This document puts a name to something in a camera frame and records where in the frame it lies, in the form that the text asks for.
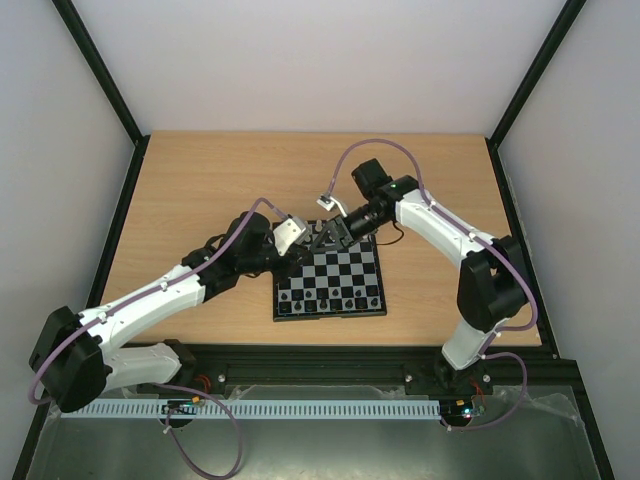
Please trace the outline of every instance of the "cable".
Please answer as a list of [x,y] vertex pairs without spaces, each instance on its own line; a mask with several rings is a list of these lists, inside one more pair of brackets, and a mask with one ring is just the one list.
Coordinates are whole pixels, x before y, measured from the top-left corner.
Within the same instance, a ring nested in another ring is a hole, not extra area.
[[449,432],[451,431],[467,432],[472,430],[481,430],[483,428],[495,427],[496,425],[504,422],[507,418],[513,415],[514,412],[518,409],[518,407],[522,403],[522,401],[524,400],[524,397],[527,393],[528,377],[527,377],[527,366],[524,364],[524,361],[522,360],[522,358],[520,358],[518,355],[512,352],[494,353],[492,355],[483,355],[482,357],[484,360],[494,360],[496,358],[502,358],[502,357],[510,357],[515,359],[520,364],[520,367],[522,368],[522,389],[520,390],[520,395],[518,395],[518,399],[513,404],[513,406],[509,409],[509,411],[507,411],[507,413],[502,415],[500,418],[496,418],[495,420],[490,421],[489,423],[483,423],[482,425],[473,425],[473,426],[466,426],[466,427],[452,427],[447,423],[447,421],[443,417],[440,421],[445,427],[447,427],[447,431]]
[[196,390],[195,388],[180,387],[178,385],[165,385],[165,384],[162,384],[162,383],[154,383],[154,385],[156,387],[166,388],[168,390],[176,390],[178,392],[187,392],[187,393],[191,393],[193,395],[199,395],[201,397],[206,398],[207,400],[211,400],[218,407],[220,407],[224,411],[224,413],[227,414],[227,416],[229,417],[229,420],[231,420],[231,423],[233,423],[233,426],[236,429],[236,433],[237,433],[237,436],[238,436],[238,456],[236,457],[236,462],[233,464],[233,467],[231,467],[231,470],[229,470],[229,472],[225,473],[224,475],[213,475],[212,473],[207,473],[204,470],[202,470],[200,467],[198,467],[193,462],[193,460],[191,460],[191,458],[189,458],[189,455],[187,455],[187,452],[184,450],[184,447],[180,444],[180,441],[178,440],[178,437],[174,433],[173,428],[171,428],[170,420],[171,420],[171,415],[174,413],[175,410],[177,410],[175,408],[171,409],[167,413],[167,417],[164,420],[164,425],[166,427],[165,428],[165,433],[168,433],[171,436],[173,442],[176,444],[176,447],[178,447],[178,451],[180,452],[180,456],[182,457],[184,462],[187,464],[187,466],[191,470],[193,470],[193,472],[195,472],[197,475],[200,475],[202,478],[206,478],[208,480],[225,480],[225,479],[233,477],[236,473],[238,473],[238,471],[240,470],[240,462],[242,461],[242,451],[243,451],[243,448],[244,448],[244,438],[242,436],[242,429],[240,428],[240,423],[238,423],[238,419],[233,416],[233,413],[231,413],[231,410],[229,410],[226,407],[226,405],[224,405],[217,398],[213,397],[212,395],[209,395],[208,393],[204,393],[204,392],[201,392],[199,390]]
[[384,247],[386,245],[394,245],[394,244],[398,243],[400,240],[402,240],[404,238],[404,230],[402,230],[400,227],[398,227],[398,222],[396,222],[394,220],[391,225],[393,226],[393,228],[395,228],[396,230],[398,230],[400,232],[400,236],[398,238],[396,238],[395,240],[391,241],[391,242],[378,243],[377,245],[379,247]]
[[[244,227],[246,227],[247,223],[249,223],[249,219],[251,218],[251,215],[253,215],[256,210],[258,209],[258,206],[264,203],[266,204],[271,210],[274,211],[274,213],[276,215],[278,215],[280,218],[282,218],[283,220],[285,220],[286,218],[288,218],[280,209],[276,208],[275,205],[273,205],[273,203],[271,203],[269,200],[267,200],[264,197],[260,197],[258,198],[253,205],[251,206],[251,208],[249,209],[249,211],[247,212],[247,214],[244,216],[244,218],[240,221],[240,223],[238,224],[238,226],[236,227],[236,229],[233,231],[233,233],[229,236],[229,239],[224,243],[224,245],[222,245],[217,251],[216,253],[214,253],[211,258],[209,260],[207,260],[206,262],[198,265],[196,268],[194,268],[193,270],[183,273],[182,275],[180,275],[179,277],[174,278],[173,280],[169,280],[167,282],[168,286],[173,286],[177,283],[180,283],[181,281],[189,278],[192,275],[196,275],[197,273],[200,273],[202,270],[204,270],[205,268],[207,268],[208,266],[210,266],[213,262],[215,262],[216,260],[218,260],[218,258],[220,258],[220,256],[227,251],[227,249],[231,246],[231,244],[236,240],[236,238],[238,238],[238,235],[240,235],[240,232],[242,232],[242,230],[244,229]],[[113,308],[111,308],[111,310],[108,310],[107,316],[112,316],[114,314],[116,314],[117,312],[119,312],[120,310],[122,310],[123,308],[128,307],[129,305],[131,305],[132,303],[137,302],[138,300],[141,300],[143,298],[145,298],[146,296],[161,291],[162,290],[162,286],[161,285],[156,285],[155,287],[151,287],[148,290],[145,290],[144,292],[140,292],[137,295],[132,296],[131,298],[128,298],[127,300],[119,303],[118,305],[114,306]]]
[[[325,193],[325,195],[330,196],[333,193],[333,189],[336,185],[336,180],[338,178],[338,173],[340,172],[340,168],[342,167],[342,164],[346,160],[347,156],[351,153],[351,151],[353,151],[355,148],[361,145],[366,145],[369,143],[382,143],[384,145],[389,145],[391,147],[394,147],[400,150],[402,153],[404,153],[413,164],[413,167],[415,168],[416,176],[418,177],[418,187],[420,190],[420,195],[422,196],[422,199],[425,201],[425,203],[429,205],[430,208],[432,208],[433,211],[436,212],[436,214],[440,216],[440,218],[442,218],[444,221],[446,221],[451,226],[459,230],[462,234],[468,236],[473,241],[478,242],[480,245],[486,248],[488,252],[490,252],[496,259],[498,259],[498,261],[502,265],[504,265],[504,267],[509,271],[509,273],[513,275],[513,278],[516,280],[516,282],[518,282],[518,284],[520,285],[520,288],[522,288],[522,290],[524,291],[524,294],[527,297],[527,300],[531,304],[531,320],[529,321],[529,323],[525,325],[520,325],[515,327],[510,327],[510,326],[498,327],[496,328],[496,333],[499,333],[502,331],[523,331],[523,330],[528,330],[532,328],[538,321],[538,304],[533,295],[533,292],[527,285],[527,282],[524,280],[522,275],[518,273],[518,271],[513,267],[513,265],[511,265],[511,263],[500,252],[498,252],[498,250],[496,250],[493,247],[493,245],[484,241],[482,238],[475,236],[471,230],[466,228],[464,225],[462,225],[455,218],[453,218],[451,215],[449,215],[446,211],[442,210],[438,206],[438,204],[435,202],[435,200],[433,200],[430,193],[427,191],[427,189],[424,186],[424,182],[422,180],[422,172],[420,170],[420,165],[418,164],[418,161],[409,150],[407,150],[405,147],[403,147],[399,143],[396,143],[392,140],[387,140],[385,138],[369,138],[366,140],[361,140],[351,145],[349,148],[347,148],[344,151],[344,153],[340,157],[340,160],[338,160],[338,164],[336,165],[336,168],[333,172],[333,177],[331,177],[331,181],[329,182],[329,188],[327,189],[327,192]],[[481,347],[479,352],[480,354],[486,351],[486,349],[489,347],[489,345],[491,344],[491,342],[495,337],[496,337],[495,333],[489,336],[485,344]]]
[[[207,260],[206,262],[202,263],[201,265],[198,265],[193,270],[191,270],[191,271],[189,271],[187,273],[184,273],[184,274],[180,275],[179,277],[174,278],[173,280],[168,281],[167,285],[173,286],[173,285],[175,285],[177,283],[180,283],[181,281],[185,280],[186,278],[201,272],[202,270],[204,270],[205,268],[210,266],[213,262],[215,262],[218,258],[220,258],[220,256],[224,252],[226,252],[227,249],[231,246],[231,244],[236,240],[236,238],[238,238],[238,235],[240,235],[240,232],[242,232],[242,230],[247,225],[247,223],[249,223],[249,219],[256,212],[256,210],[258,209],[258,206],[261,203],[266,204],[271,210],[273,210],[275,212],[276,215],[278,215],[283,220],[288,218],[280,209],[276,208],[275,205],[273,205],[273,203],[271,203],[269,200],[267,200],[264,197],[258,198],[253,203],[253,205],[251,206],[251,208],[249,209],[247,214],[244,216],[244,218],[240,221],[240,223],[238,224],[236,229],[233,231],[233,233],[229,236],[229,239],[225,242],[224,245],[222,245],[216,251],[216,253],[214,253],[211,256],[211,258],[209,260]],[[162,290],[162,286],[161,285],[156,285],[154,287],[148,288],[147,290],[144,290],[144,291],[138,293],[137,295],[134,295],[131,298],[128,298],[127,300],[124,300],[123,302],[119,303],[118,305],[115,305],[111,309],[106,310],[104,313],[108,317],[113,316],[117,312],[122,310],[123,308],[126,308],[129,305],[137,302],[138,300],[141,300],[141,299],[151,295],[152,293],[155,293],[155,292],[158,292],[158,291],[161,291],[161,290]],[[103,321],[103,320],[100,317],[96,317],[95,319],[91,320],[87,324],[85,324],[82,327],[80,327],[78,330],[76,330],[71,335],[69,335],[67,338],[65,338],[60,343],[60,345],[58,345],[53,350],[53,352],[51,352],[49,354],[49,356],[45,359],[45,361],[42,362],[42,365],[40,365],[40,368],[36,372],[35,376],[33,377],[33,380],[31,381],[31,384],[29,385],[29,390],[27,392],[27,399],[29,400],[30,403],[32,403],[34,405],[44,405],[45,403],[49,403],[52,400],[51,397],[45,397],[45,398],[41,398],[41,399],[36,398],[35,392],[36,392],[36,389],[38,388],[38,384],[40,383],[40,380],[42,380],[42,377],[44,376],[44,374],[46,373],[48,368],[56,360],[56,358],[58,358],[58,356],[64,351],[65,348],[67,348],[69,345],[71,345],[78,337],[80,337],[80,335],[82,335],[83,333],[87,332],[89,329],[93,328],[94,326],[96,326],[101,321]]]

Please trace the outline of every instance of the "wooden surface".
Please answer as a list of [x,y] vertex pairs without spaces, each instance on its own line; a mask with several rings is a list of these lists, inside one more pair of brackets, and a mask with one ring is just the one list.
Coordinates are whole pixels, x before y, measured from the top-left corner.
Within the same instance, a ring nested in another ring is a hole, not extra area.
[[[305,219],[330,218],[316,205],[341,153],[375,135],[155,132],[145,156],[104,300],[155,280],[229,223],[258,196]],[[509,233],[491,161],[477,135],[384,135],[420,161],[427,189],[447,208],[496,236]],[[392,177],[414,175],[409,161],[385,145],[356,149],[334,193],[351,208],[365,203],[350,172],[376,157]],[[261,213],[276,219],[266,208]],[[390,225],[378,241],[396,238]],[[458,274],[430,244],[408,231],[379,248],[388,315],[272,321],[272,277],[241,277],[235,289],[172,316],[137,340],[191,343],[313,345],[441,345],[453,333]],[[527,306],[512,320],[526,323]],[[509,333],[503,345],[539,345],[535,329]]]

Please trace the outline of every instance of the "purple cable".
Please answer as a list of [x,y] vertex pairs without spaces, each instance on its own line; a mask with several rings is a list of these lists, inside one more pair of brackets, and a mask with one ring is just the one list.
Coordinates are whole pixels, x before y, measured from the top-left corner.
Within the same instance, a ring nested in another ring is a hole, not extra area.
[[[271,208],[271,210],[274,211],[274,213],[276,215],[278,215],[280,218],[282,218],[283,220],[287,219],[287,215],[285,215],[282,210],[280,210],[279,208],[277,208],[273,203],[271,203],[269,200],[267,200],[264,197],[260,197],[259,199],[257,199],[253,205],[251,206],[251,208],[249,209],[249,211],[247,212],[247,214],[244,216],[244,218],[240,221],[240,224],[238,225],[238,227],[233,231],[233,233],[231,234],[231,236],[229,237],[229,239],[224,243],[224,245],[222,245],[218,251],[216,251],[216,253],[213,254],[213,256],[207,260],[206,262],[204,262],[201,265],[198,265],[196,268],[194,268],[193,270],[191,270],[190,272],[184,273],[182,275],[180,275],[179,277],[174,278],[173,280],[169,280],[167,282],[168,286],[173,286],[176,283],[180,283],[181,281],[185,280],[186,278],[189,278],[192,275],[195,275],[199,272],[201,272],[202,270],[204,270],[205,268],[207,268],[209,265],[211,265],[213,262],[215,262],[218,258],[220,258],[220,256],[227,251],[227,249],[231,246],[231,244],[236,240],[236,238],[238,238],[238,235],[240,235],[240,232],[242,232],[242,230],[244,229],[244,227],[247,225],[247,223],[249,223],[249,219],[251,218],[251,215],[253,215],[256,210],[258,209],[258,206],[264,203],[266,204],[269,208]],[[137,302],[138,300],[141,300],[143,298],[145,298],[148,295],[151,295],[152,293],[158,292],[162,290],[162,286],[161,285],[156,285],[155,287],[151,287],[148,290],[145,290],[144,292],[140,292],[137,295],[134,295],[131,298],[128,298],[127,300],[125,300],[122,303],[119,303],[118,305],[116,305],[115,307],[113,307],[111,310],[107,311],[107,316],[112,316],[115,313],[119,312],[120,310],[122,310],[123,308],[128,307],[129,305],[131,305],[132,303]]]
[[[190,272],[187,272],[187,273],[185,273],[183,275],[180,275],[177,278],[174,278],[173,280],[168,281],[167,285],[169,285],[169,286],[175,285],[176,283],[179,283],[179,282],[183,281],[185,278],[188,278],[191,275],[195,275],[195,274],[201,272],[202,270],[207,268],[209,265],[211,265],[213,262],[215,262],[218,258],[220,258],[220,256],[224,252],[226,252],[227,249],[231,246],[231,244],[236,240],[236,238],[238,238],[238,235],[240,235],[240,232],[244,229],[244,227],[247,225],[247,223],[249,223],[249,219],[256,212],[256,210],[258,209],[258,206],[261,203],[266,204],[271,210],[274,211],[274,213],[276,215],[278,215],[283,220],[288,218],[287,215],[282,212],[282,210],[277,208],[269,200],[267,200],[264,197],[258,198],[253,203],[253,205],[251,206],[251,208],[249,209],[247,214],[244,216],[244,218],[240,221],[240,224],[233,231],[233,233],[231,234],[229,239],[225,242],[224,245],[222,245],[218,249],[218,251],[216,251],[215,254],[213,254],[213,256],[209,260],[204,262],[202,265],[199,265],[198,267],[194,268]],[[107,316],[112,316],[115,313],[117,313],[120,310],[122,310],[123,308],[128,307],[129,305],[137,302],[138,300],[141,300],[141,299],[151,295],[152,293],[158,292],[160,290],[162,290],[162,286],[160,286],[160,285],[156,285],[155,287],[151,287],[151,288],[149,288],[147,290],[144,290],[143,292],[140,292],[140,293],[132,296],[131,298],[128,298],[127,300],[123,301],[122,303],[119,303],[115,307],[112,307],[110,310],[107,310],[105,313],[106,313]],[[80,327],[78,330],[76,330],[71,335],[69,335],[66,339],[64,339],[60,343],[60,345],[58,345],[58,347],[53,352],[51,352],[51,354],[46,358],[46,360],[44,362],[42,362],[42,365],[40,366],[40,368],[36,372],[35,377],[31,381],[31,384],[29,385],[29,391],[27,393],[27,399],[29,400],[30,403],[32,403],[34,405],[44,405],[45,403],[49,403],[51,401],[51,397],[46,397],[46,398],[41,398],[41,399],[36,398],[35,392],[36,392],[36,389],[38,388],[38,383],[40,383],[40,380],[42,379],[42,377],[46,373],[47,369],[56,360],[56,358],[58,358],[58,356],[64,351],[64,349],[67,348],[69,345],[71,345],[71,343],[73,343],[80,335],[82,335],[83,333],[88,331],[90,328],[92,328],[95,325],[97,325],[98,323],[100,323],[100,321],[101,321],[100,318],[95,318],[94,320],[91,320],[90,322],[88,322],[86,325],[83,325],[82,327]]]
[[470,426],[467,426],[467,427],[452,427],[451,425],[449,425],[447,423],[447,421],[444,418],[442,418],[441,422],[445,427],[447,427],[447,430],[457,431],[457,432],[467,432],[467,431],[472,431],[472,430],[481,430],[483,428],[495,427],[496,425],[504,422],[507,418],[509,418],[511,415],[513,415],[514,412],[518,409],[518,407],[520,406],[520,404],[524,400],[524,396],[527,393],[527,378],[528,378],[527,377],[527,367],[524,364],[524,361],[518,355],[516,355],[515,353],[511,353],[511,352],[494,353],[492,355],[485,355],[484,359],[485,360],[493,360],[495,358],[502,358],[502,357],[514,358],[520,364],[520,367],[522,368],[522,389],[520,390],[520,395],[518,395],[518,399],[513,404],[513,406],[509,409],[509,411],[507,413],[502,415],[500,418],[496,418],[495,420],[492,420],[489,423],[483,423],[482,425],[470,425]]
[[200,475],[202,478],[206,478],[208,480],[225,480],[227,478],[233,477],[236,473],[238,473],[238,471],[240,470],[240,462],[242,461],[242,451],[243,451],[244,439],[243,439],[243,436],[242,436],[242,429],[240,428],[240,424],[238,423],[238,419],[233,416],[233,413],[231,413],[231,410],[229,410],[217,398],[209,395],[208,393],[204,393],[204,392],[201,392],[199,390],[196,390],[194,388],[179,387],[177,385],[165,385],[165,384],[162,384],[162,383],[155,383],[154,385],[156,385],[157,387],[160,387],[160,388],[166,388],[168,390],[176,390],[178,392],[187,392],[187,393],[191,393],[193,395],[198,395],[198,396],[204,397],[207,400],[211,400],[213,403],[218,405],[218,407],[220,407],[224,411],[224,413],[227,414],[227,416],[229,417],[229,420],[231,420],[231,423],[233,423],[233,426],[235,427],[236,432],[238,434],[238,456],[236,457],[236,463],[233,464],[233,467],[231,467],[231,470],[229,470],[229,472],[225,473],[224,475],[213,475],[211,473],[207,473],[204,470],[202,470],[200,467],[198,467],[193,462],[193,460],[191,460],[191,458],[189,458],[189,455],[187,455],[187,452],[185,452],[183,446],[178,441],[178,437],[173,432],[173,429],[171,428],[171,424],[169,423],[170,419],[171,419],[171,414],[176,409],[172,409],[172,410],[169,411],[169,413],[167,414],[167,418],[165,418],[165,420],[164,420],[164,424],[167,427],[166,431],[169,433],[169,435],[171,435],[171,438],[173,439],[174,443],[178,447],[178,451],[180,452],[180,456],[182,457],[184,462],[189,466],[189,468],[191,470],[193,470],[196,474]]
[[[384,139],[384,138],[369,138],[369,139],[366,139],[366,140],[360,140],[359,142],[354,143],[353,145],[351,145],[349,148],[347,148],[344,151],[344,153],[340,157],[340,160],[338,160],[338,164],[336,165],[336,168],[335,168],[335,170],[333,172],[333,177],[331,177],[331,181],[329,182],[329,188],[327,189],[327,192],[326,192],[327,196],[331,195],[331,193],[333,192],[333,189],[334,189],[334,187],[336,185],[336,181],[338,179],[338,173],[340,173],[340,168],[342,167],[342,164],[346,160],[347,156],[355,148],[357,148],[357,147],[359,147],[361,145],[366,145],[368,143],[382,143],[382,144],[394,147],[394,148],[400,150],[402,153],[404,153],[407,156],[407,158],[409,158],[409,160],[411,160],[411,163],[413,164],[413,167],[416,170],[416,176],[418,177],[418,187],[419,187],[420,195],[422,196],[422,199],[425,201],[425,203],[427,205],[430,205],[430,204],[433,203],[433,198],[431,198],[429,192],[424,187],[424,182],[422,180],[422,172],[420,170],[420,165],[418,164],[418,161],[413,156],[413,154],[409,150],[407,150],[405,147],[400,145],[399,143],[396,143],[396,142],[394,142],[392,140],[387,140],[387,139]],[[439,208],[438,204],[434,204],[432,208],[433,208],[433,211],[436,212],[436,214],[440,218],[442,218],[444,221],[449,223],[454,228],[458,229],[460,231],[460,233],[462,233],[462,234],[464,234],[466,236],[469,236],[469,234],[472,233],[468,228],[466,228],[464,225],[462,225],[460,222],[458,222],[455,218],[453,218],[451,215],[449,215],[446,211],[444,211],[441,208]],[[513,265],[511,265],[511,263],[498,250],[496,250],[493,247],[493,245],[491,245],[490,243],[484,241],[482,238],[480,238],[478,236],[474,237],[473,240],[478,242],[484,248],[486,248],[487,251],[489,251],[494,257],[496,257],[498,259],[498,261],[500,263],[502,263],[502,265],[504,265],[504,267],[509,271],[509,273],[511,273],[511,275],[513,275],[513,278],[515,278],[516,282],[518,282],[518,284],[520,285],[520,287],[524,291],[524,294],[527,297],[527,300],[531,304],[531,320],[529,320],[529,323],[527,323],[526,325],[519,325],[519,326],[515,326],[515,327],[509,327],[509,326],[498,327],[498,328],[496,328],[496,332],[503,332],[503,331],[521,332],[521,331],[528,330],[528,329],[532,328],[536,324],[536,322],[538,321],[538,304],[536,303],[536,299],[533,296],[533,292],[531,292],[531,289],[529,288],[529,285],[527,285],[527,282],[524,280],[524,278],[522,278],[522,275],[520,275],[518,273],[518,271],[513,267]],[[492,334],[487,339],[485,344],[480,349],[480,354],[485,352],[485,350],[489,347],[489,344],[493,341],[494,338],[495,338],[495,334]]]

